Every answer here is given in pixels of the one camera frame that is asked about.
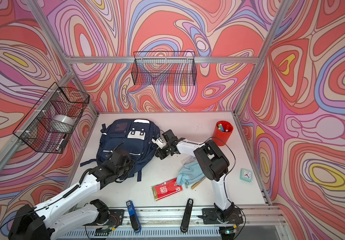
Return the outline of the navy blue backpack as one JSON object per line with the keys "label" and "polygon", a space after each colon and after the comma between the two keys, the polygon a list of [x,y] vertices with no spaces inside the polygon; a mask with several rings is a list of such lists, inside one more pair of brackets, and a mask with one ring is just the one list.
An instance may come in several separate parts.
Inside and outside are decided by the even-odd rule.
{"label": "navy blue backpack", "polygon": [[145,119],[119,119],[107,126],[102,124],[99,147],[94,159],[80,163],[80,166],[96,162],[102,164],[114,149],[124,150],[134,160],[134,167],[129,173],[137,181],[142,180],[141,170],[154,157],[158,148],[152,141],[160,136],[159,127]]}

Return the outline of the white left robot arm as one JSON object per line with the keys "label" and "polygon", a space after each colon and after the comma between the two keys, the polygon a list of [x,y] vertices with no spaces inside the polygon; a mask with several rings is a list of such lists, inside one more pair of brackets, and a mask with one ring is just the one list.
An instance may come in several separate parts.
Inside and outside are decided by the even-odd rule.
{"label": "white left robot arm", "polygon": [[133,166],[134,160],[127,151],[112,151],[106,161],[84,171],[80,180],[68,189],[34,207],[21,207],[13,219],[8,239],[56,240],[86,224],[106,224],[110,212],[99,199],[91,201],[80,210],[69,210],[119,178],[126,178]]}

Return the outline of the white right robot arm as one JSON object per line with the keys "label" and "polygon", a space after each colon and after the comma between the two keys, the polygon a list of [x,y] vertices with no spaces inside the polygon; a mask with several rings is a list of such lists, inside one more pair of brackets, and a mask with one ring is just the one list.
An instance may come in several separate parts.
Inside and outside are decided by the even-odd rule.
{"label": "white right robot arm", "polygon": [[172,130],[152,138],[158,146],[155,156],[161,160],[174,154],[185,154],[195,157],[200,169],[212,183],[215,194],[215,212],[218,218],[228,218],[235,205],[229,198],[226,177],[229,173],[230,162],[219,146],[208,139],[203,143],[190,142],[185,138],[178,138]]}

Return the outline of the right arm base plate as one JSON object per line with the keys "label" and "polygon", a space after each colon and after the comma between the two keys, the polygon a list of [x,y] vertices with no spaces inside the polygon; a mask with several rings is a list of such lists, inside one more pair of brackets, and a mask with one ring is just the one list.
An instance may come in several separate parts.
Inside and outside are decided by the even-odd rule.
{"label": "right arm base plate", "polygon": [[204,221],[205,225],[233,224],[240,225],[244,223],[243,214],[240,209],[221,211],[216,208],[203,208],[202,214],[198,215]]}

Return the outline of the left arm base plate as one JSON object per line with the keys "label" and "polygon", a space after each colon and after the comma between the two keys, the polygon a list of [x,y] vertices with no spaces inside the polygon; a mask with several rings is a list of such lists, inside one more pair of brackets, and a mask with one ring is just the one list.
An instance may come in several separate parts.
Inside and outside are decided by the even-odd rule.
{"label": "left arm base plate", "polygon": [[107,226],[118,227],[123,223],[124,210],[123,209],[109,209],[105,213],[99,213],[97,219],[85,226]]}

